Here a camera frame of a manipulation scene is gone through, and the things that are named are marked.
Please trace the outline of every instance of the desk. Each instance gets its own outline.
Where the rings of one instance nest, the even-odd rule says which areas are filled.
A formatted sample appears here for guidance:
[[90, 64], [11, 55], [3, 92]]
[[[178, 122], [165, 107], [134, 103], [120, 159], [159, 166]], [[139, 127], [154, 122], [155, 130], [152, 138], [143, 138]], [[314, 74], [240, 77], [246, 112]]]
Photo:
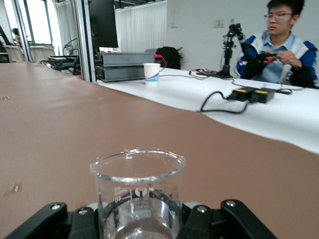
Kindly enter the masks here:
[[[101, 83], [111, 89], [127, 92], [178, 109], [198, 111], [205, 98], [213, 91], [228, 96], [239, 88], [231, 80], [209, 77], [205, 80], [190, 79], [188, 71], [164, 69], [158, 87], [146, 87], [143, 80]], [[235, 79], [235, 83], [250, 87], [279, 89], [280, 85]], [[285, 86], [290, 89], [298, 87]], [[207, 103], [207, 109], [240, 111], [244, 103], [225, 101], [219, 95]], [[291, 95], [276, 93], [266, 104], [249, 105], [240, 115], [205, 113], [208, 117], [240, 130], [263, 137], [289, 142], [319, 154], [319, 90], [303, 89]]]
[[137, 147], [185, 156], [183, 202], [238, 199], [278, 238], [318, 238], [319, 155], [44, 65], [0, 72], [0, 238], [49, 202], [96, 202], [89, 163]]

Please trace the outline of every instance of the wall outlet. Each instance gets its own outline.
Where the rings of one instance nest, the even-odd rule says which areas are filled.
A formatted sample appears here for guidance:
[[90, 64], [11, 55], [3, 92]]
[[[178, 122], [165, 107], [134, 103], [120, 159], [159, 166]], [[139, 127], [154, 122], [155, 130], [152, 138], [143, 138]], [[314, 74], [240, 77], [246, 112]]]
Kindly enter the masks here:
[[219, 28], [223, 28], [223, 27], [225, 27], [225, 20], [221, 19], [219, 20]]
[[219, 28], [219, 20], [214, 21], [214, 28]]

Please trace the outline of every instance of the white curtain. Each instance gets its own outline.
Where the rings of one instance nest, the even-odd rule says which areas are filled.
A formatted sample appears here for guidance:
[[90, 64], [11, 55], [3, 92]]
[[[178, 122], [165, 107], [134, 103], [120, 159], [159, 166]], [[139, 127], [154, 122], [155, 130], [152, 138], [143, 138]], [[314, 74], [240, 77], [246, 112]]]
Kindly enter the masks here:
[[118, 52], [144, 52], [165, 45], [166, 2], [115, 10]]
[[[77, 37], [75, 17], [73, 15], [72, 4], [70, 0], [66, 0], [56, 4], [56, 14], [59, 22], [60, 35], [62, 48], [65, 44]], [[71, 48], [78, 49], [78, 42], [74, 40], [70, 43]], [[67, 49], [64, 50], [64, 54], [68, 55], [70, 52]]]

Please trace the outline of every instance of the young man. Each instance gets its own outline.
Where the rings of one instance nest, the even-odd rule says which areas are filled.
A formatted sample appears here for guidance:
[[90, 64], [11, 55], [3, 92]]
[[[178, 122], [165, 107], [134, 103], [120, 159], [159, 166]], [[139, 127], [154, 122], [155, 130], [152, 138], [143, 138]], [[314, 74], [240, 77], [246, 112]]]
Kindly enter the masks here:
[[[317, 49], [291, 32], [300, 18], [304, 0], [271, 0], [267, 7], [267, 31], [246, 41], [246, 57], [239, 54], [237, 70], [241, 78], [313, 88], [317, 83]], [[257, 61], [263, 52], [276, 56]]]

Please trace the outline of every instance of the window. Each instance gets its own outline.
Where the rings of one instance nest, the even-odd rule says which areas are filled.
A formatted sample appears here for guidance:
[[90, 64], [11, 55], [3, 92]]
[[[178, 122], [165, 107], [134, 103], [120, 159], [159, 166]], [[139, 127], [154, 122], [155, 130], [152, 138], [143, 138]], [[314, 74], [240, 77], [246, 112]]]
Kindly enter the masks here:
[[[52, 45], [52, 33], [48, 17], [47, 0], [18, 0], [21, 9], [22, 19], [31, 45], [45, 46]], [[5, 0], [5, 6], [11, 10], [12, 3]], [[11, 28], [16, 27], [13, 16], [8, 14]]]

